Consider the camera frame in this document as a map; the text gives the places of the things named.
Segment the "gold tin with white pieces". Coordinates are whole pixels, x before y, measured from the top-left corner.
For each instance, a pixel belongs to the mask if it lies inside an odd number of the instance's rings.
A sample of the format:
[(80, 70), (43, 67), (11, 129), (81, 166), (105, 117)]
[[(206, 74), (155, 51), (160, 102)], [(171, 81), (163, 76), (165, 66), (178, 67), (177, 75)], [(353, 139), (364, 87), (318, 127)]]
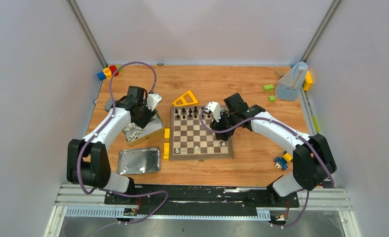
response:
[(164, 124), (157, 112), (149, 120), (149, 123), (146, 125), (145, 128), (141, 128), (135, 123), (130, 123), (122, 130), (126, 142), (130, 147), (134, 147), (150, 138), (154, 138), (158, 135), (161, 135), (163, 131)]

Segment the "small yellow rectangular block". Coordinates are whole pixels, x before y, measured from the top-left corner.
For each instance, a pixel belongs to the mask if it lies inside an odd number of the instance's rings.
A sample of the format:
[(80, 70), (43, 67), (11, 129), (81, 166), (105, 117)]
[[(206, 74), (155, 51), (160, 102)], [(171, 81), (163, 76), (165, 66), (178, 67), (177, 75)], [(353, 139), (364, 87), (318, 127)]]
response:
[(168, 141), (170, 139), (170, 128), (164, 129), (164, 139)]

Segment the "yellow triangle frame block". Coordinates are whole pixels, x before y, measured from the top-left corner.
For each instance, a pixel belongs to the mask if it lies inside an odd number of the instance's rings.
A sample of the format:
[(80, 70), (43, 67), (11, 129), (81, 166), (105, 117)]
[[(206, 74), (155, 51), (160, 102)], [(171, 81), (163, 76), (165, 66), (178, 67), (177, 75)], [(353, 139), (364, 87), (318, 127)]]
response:
[(197, 104), (198, 100), (191, 90), (186, 91), (172, 102), (172, 105), (175, 107), (191, 106)]

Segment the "wooden chess board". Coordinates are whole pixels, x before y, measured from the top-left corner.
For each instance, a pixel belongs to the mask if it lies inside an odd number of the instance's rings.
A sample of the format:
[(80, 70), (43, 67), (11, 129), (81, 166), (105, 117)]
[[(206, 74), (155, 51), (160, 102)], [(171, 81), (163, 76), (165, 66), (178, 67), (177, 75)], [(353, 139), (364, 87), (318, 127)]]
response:
[[(226, 147), (215, 147), (215, 142), (227, 142)], [(195, 146), (200, 147), (200, 154), (195, 154)], [(187, 149), (186, 154), (175, 154), (175, 149)], [(170, 160), (205, 160), (233, 159), (232, 141), (218, 140), (214, 133), (205, 129), (199, 120), (182, 120), (170, 122)]]

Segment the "yellow arch block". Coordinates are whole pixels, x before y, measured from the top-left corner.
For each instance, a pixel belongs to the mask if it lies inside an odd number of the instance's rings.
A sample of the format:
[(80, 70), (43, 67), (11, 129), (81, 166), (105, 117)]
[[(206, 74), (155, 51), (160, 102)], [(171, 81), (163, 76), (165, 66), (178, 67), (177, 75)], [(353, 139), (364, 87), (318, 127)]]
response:
[(163, 144), (163, 159), (169, 159), (170, 156), (170, 143)]

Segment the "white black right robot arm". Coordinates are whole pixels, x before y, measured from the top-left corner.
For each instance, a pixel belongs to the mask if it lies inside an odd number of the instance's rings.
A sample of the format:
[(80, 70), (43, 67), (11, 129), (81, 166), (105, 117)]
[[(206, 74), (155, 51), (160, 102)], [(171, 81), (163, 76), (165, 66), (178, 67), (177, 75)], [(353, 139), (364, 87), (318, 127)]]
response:
[(228, 141), (234, 131), (242, 127), (269, 138), (292, 157), (293, 170), (267, 186), (267, 199), (271, 205), (280, 206), (291, 193), (312, 191), (326, 179), (335, 185), (332, 175), (337, 166), (323, 135), (309, 135), (293, 129), (264, 108), (248, 106), (239, 93), (226, 98), (224, 103), (226, 109), (211, 101), (201, 110), (203, 114), (213, 116), (206, 129), (217, 139)]

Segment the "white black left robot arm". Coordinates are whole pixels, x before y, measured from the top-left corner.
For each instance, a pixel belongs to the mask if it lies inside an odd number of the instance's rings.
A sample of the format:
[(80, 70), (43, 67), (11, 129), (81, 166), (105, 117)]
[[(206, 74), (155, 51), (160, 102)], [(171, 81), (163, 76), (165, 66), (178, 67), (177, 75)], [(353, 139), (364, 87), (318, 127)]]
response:
[(72, 139), (67, 149), (67, 180), (117, 192), (125, 204), (136, 199), (134, 181), (111, 170), (108, 149), (116, 137), (131, 123), (145, 128), (156, 115), (162, 97), (137, 86), (130, 86), (127, 95), (113, 101), (108, 115), (89, 134)]

